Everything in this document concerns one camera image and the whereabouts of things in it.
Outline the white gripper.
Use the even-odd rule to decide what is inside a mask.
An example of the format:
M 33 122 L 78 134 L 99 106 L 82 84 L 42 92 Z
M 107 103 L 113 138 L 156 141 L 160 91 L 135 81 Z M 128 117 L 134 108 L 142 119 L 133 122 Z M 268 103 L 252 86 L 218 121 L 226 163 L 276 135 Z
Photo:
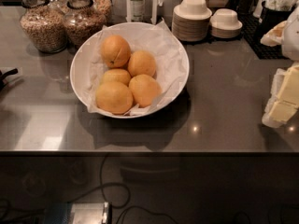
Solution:
M 299 62 L 299 7 L 289 18 L 280 22 L 260 42 L 268 47 L 281 46 L 282 55 Z M 299 65 L 293 64 L 287 70 L 278 69 L 273 77 L 262 123 L 271 128 L 286 124 L 299 110 Z

